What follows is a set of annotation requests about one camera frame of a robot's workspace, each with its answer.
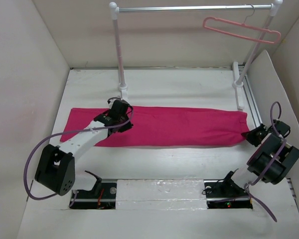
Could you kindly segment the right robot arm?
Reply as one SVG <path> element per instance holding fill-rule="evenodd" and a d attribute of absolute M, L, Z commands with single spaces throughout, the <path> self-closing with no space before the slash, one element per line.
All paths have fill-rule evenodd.
<path fill-rule="evenodd" d="M 299 149 L 287 143 L 291 128 L 275 119 L 270 127 L 259 127 L 241 133 L 248 143 L 257 149 L 246 166 L 230 171 L 224 179 L 217 181 L 209 191 L 216 198 L 236 198 L 245 196 L 247 188 L 258 182 L 278 184 L 299 159 Z"/>

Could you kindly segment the pink trousers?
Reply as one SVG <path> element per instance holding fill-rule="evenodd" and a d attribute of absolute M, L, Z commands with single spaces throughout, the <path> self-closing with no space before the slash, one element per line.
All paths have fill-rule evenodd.
<path fill-rule="evenodd" d="M 97 146 L 233 146 L 249 131 L 247 113 L 205 108 L 135 106 L 132 124 Z"/>

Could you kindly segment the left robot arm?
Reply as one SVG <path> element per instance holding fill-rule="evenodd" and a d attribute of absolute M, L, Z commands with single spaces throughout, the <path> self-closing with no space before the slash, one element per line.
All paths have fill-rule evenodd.
<path fill-rule="evenodd" d="M 39 184 L 59 196 L 84 190 L 94 198 L 101 193 L 102 179 L 89 171 L 77 173 L 75 164 L 97 143 L 133 127 L 134 109 L 128 102 L 113 98 L 108 103 L 109 109 L 94 117 L 84 129 L 73 130 L 73 137 L 57 146 L 48 144 L 42 150 L 34 177 Z"/>

